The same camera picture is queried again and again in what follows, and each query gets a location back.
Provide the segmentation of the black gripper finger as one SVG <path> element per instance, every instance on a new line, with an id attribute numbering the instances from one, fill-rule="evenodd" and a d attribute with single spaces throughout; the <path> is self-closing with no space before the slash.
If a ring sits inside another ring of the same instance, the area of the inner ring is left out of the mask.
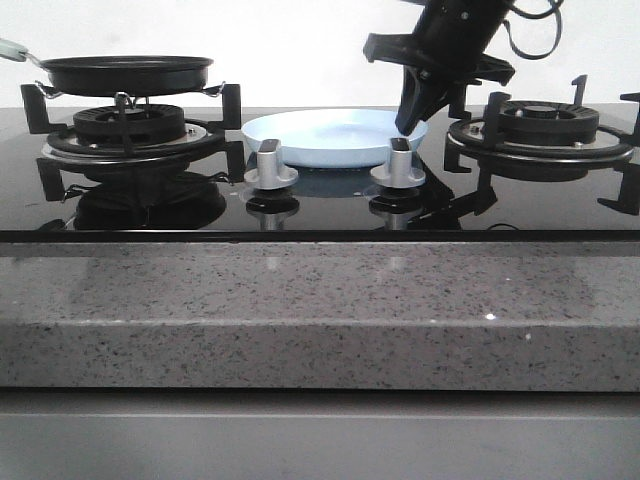
<path id="1" fill-rule="evenodd" d="M 470 119 L 471 113 L 466 110 L 466 93 L 469 84 L 466 82 L 445 82 L 441 97 L 441 108 L 448 108 L 448 117 L 452 119 Z"/>
<path id="2" fill-rule="evenodd" d="M 421 120 L 428 120 L 446 106 L 446 81 L 435 74 L 405 66 L 403 88 L 395 125 L 410 135 Z"/>

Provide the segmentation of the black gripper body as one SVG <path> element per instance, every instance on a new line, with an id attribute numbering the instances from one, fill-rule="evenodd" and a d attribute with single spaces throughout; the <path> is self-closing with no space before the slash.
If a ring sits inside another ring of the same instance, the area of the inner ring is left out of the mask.
<path id="1" fill-rule="evenodd" d="M 512 5 L 511 1 L 428 1 L 411 33 L 371 33 L 363 52 L 369 62 L 398 64 L 418 75 L 505 85 L 514 68 L 485 50 Z"/>

